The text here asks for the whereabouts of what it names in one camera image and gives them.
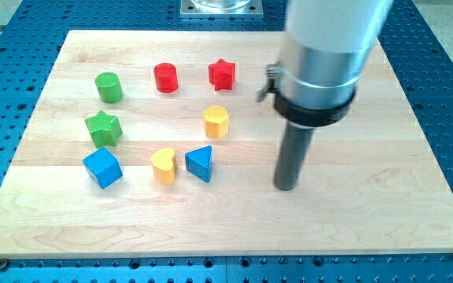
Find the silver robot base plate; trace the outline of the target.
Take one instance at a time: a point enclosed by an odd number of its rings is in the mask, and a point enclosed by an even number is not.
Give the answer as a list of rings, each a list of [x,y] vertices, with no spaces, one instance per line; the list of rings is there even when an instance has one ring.
[[[181,17],[261,17],[262,0],[181,0]]]

